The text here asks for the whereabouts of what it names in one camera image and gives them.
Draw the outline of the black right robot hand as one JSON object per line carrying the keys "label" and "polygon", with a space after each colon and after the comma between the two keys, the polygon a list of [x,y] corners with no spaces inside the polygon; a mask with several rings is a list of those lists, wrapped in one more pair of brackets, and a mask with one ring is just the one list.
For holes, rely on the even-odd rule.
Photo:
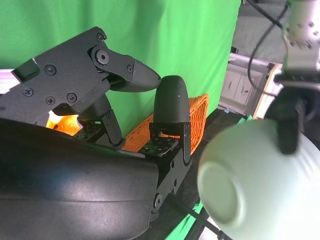
{"label": "black right robot hand", "polygon": [[[192,165],[184,80],[110,50],[93,27],[13,70],[0,97],[0,237],[132,240]],[[125,139],[107,91],[155,90],[150,140]]]}

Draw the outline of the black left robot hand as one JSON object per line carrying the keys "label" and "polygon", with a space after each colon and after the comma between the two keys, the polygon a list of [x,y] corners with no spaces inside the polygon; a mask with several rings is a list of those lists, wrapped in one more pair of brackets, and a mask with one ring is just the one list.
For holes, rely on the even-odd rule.
{"label": "black left robot hand", "polygon": [[265,118],[277,124],[277,145],[282,154],[296,152],[300,134],[320,147],[319,91],[284,87],[269,106]]}

